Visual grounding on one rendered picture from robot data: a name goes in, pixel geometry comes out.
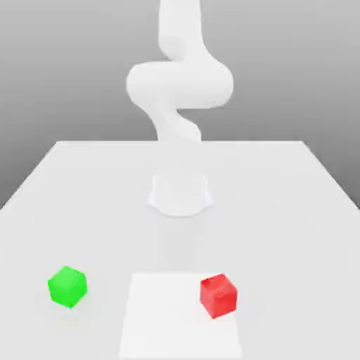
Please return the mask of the small red cube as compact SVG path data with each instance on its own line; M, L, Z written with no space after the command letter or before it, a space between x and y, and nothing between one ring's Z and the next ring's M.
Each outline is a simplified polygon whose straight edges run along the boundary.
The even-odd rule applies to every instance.
M200 282L200 303L212 319L236 310L238 290L225 274L217 274Z

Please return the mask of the small green cube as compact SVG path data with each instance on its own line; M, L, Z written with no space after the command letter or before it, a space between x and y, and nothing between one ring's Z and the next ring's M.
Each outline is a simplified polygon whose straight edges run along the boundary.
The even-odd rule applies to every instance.
M87 293L83 272L64 266L48 280L51 299L64 307L73 308Z

